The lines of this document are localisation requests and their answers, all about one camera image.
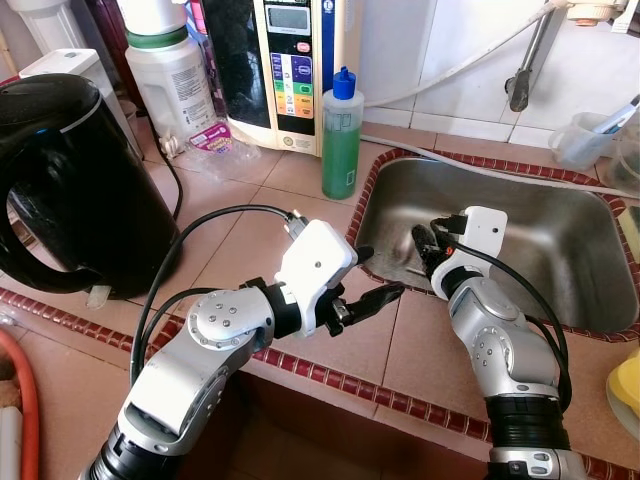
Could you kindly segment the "yellow plastic bowl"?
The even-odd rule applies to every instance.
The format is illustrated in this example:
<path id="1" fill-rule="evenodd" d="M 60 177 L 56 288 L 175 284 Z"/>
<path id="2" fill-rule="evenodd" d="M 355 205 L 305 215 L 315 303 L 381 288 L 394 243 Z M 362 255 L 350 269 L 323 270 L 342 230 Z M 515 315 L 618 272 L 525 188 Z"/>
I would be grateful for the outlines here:
<path id="1" fill-rule="evenodd" d="M 640 440 L 640 351 L 634 349 L 605 379 L 611 411 L 623 429 Z"/>

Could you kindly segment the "green dish soap bottle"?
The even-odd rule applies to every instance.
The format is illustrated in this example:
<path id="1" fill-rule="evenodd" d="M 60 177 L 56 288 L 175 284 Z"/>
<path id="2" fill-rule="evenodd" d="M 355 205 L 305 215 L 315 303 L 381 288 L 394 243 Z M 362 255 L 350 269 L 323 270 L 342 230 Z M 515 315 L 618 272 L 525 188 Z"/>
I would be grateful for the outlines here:
<path id="1" fill-rule="evenodd" d="M 342 67 L 332 78 L 332 90 L 323 96 L 323 148 L 321 191 L 343 200 L 355 193 L 361 125 L 365 96 L 358 91 L 357 76 Z"/>

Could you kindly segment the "small steel sink basin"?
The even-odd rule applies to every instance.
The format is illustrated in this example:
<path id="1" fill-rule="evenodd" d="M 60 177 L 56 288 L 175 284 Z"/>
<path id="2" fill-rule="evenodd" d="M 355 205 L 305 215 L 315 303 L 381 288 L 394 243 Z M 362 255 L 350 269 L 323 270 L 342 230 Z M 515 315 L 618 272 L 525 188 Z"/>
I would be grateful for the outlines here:
<path id="1" fill-rule="evenodd" d="M 466 207 L 506 211 L 499 260 L 524 275 L 568 333 L 605 342 L 637 339 L 640 305 L 635 262 L 614 211 L 620 198 L 588 192 L 593 179 L 550 166 L 430 150 L 384 152 L 371 166 L 346 233 L 372 246 L 364 264 L 379 282 L 430 294 L 413 225 Z"/>

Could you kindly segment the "clear toothbrush cup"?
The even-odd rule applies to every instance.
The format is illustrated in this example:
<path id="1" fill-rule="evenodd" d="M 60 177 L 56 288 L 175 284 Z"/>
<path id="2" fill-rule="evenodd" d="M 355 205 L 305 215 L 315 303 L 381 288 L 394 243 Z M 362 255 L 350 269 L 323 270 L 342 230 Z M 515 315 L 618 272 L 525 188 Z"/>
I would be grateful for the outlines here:
<path id="1" fill-rule="evenodd" d="M 608 115 L 581 111 L 552 134 L 549 143 L 559 168 L 588 173 L 596 161 L 616 152 L 613 134 L 599 133 Z"/>

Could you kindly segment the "beige water ionizer machine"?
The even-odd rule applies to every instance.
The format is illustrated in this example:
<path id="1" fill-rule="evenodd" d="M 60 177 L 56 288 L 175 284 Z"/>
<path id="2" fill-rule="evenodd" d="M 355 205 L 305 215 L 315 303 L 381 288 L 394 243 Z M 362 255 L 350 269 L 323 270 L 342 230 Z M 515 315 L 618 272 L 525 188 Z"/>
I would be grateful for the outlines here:
<path id="1" fill-rule="evenodd" d="M 200 0 L 237 140 L 317 156 L 334 74 L 358 67 L 364 0 Z"/>

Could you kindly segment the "clear packet pink label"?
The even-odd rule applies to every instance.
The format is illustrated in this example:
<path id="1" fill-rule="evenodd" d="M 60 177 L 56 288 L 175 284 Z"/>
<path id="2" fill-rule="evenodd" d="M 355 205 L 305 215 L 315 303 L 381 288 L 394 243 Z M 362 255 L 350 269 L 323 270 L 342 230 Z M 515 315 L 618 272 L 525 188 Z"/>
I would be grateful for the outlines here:
<path id="1" fill-rule="evenodd" d="M 197 172 L 218 180 L 247 173 L 261 157 L 259 147 L 237 140 L 225 122 L 214 122 L 205 131 L 193 134 L 186 145 Z"/>

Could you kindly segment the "black electric kettle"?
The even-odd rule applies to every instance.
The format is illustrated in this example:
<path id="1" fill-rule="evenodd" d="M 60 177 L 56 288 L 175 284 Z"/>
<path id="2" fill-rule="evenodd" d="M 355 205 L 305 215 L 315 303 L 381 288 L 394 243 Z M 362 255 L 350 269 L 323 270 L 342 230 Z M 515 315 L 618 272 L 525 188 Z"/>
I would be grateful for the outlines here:
<path id="1" fill-rule="evenodd" d="M 37 291 L 110 288 L 127 300 L 168 274 L 179 227 L 90 79 L 52 73 L 0 86 L 0 206 L 61 264 L 50 268 L 0 227 L 0 271 Z"/>

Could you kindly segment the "white box appliance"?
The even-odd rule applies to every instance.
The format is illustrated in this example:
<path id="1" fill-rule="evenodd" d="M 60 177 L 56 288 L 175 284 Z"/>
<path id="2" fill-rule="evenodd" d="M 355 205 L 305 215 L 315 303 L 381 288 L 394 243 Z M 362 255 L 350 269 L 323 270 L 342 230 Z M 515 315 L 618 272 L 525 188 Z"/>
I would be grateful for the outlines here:
<path id="1" fill-rule="evenodd" d="M 134 136 L 132 125 L 125 118 L 125 111 L 116 97 L 113 83 L 111 83 L 96 50 L 90 49 L 90 47 L 63 47 L 63 49 L 46 52 L 42 58 L 20 70 L 18 77 L 28 78 L 50 73 L 73 74 L 73 76 L 81 76 L 91 81 L 93 86 L 100 91 L 111 114 L 115 116 L 116 124 L 123 129 L 133 151 L 138 155 L 142 154 L 142 148 Z"/>

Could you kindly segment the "grey wall tap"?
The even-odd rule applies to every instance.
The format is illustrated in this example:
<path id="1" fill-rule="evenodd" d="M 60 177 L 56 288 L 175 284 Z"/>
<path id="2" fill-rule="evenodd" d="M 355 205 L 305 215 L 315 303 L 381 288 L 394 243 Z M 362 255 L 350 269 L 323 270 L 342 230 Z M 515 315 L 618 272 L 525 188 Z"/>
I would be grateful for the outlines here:
<path id="1" fill-rule="evenodd" d="M 552 49 L 558 20 L 562 20 L 562 15 L 553 9 L 536 22 L 524 60 L 516 73 L 507 79 L 504 90 L 508 93 L 508 109 L 512 113 L 522 113 L 530 104 L 532 83 Z"/>

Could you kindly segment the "white wall valve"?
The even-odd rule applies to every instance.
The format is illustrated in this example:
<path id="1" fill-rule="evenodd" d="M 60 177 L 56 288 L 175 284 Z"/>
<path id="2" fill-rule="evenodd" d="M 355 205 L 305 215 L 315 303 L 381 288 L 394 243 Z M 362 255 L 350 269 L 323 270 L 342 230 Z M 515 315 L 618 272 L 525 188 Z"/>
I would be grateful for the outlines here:
<path id="1" fill-rule="evenodd" d="M 550 0 L 557 8 L 566 9 L 564 18 L 576 26 L 596 26 L 600 22 L 621 19 L 627 28 L 639 0 Z"/>

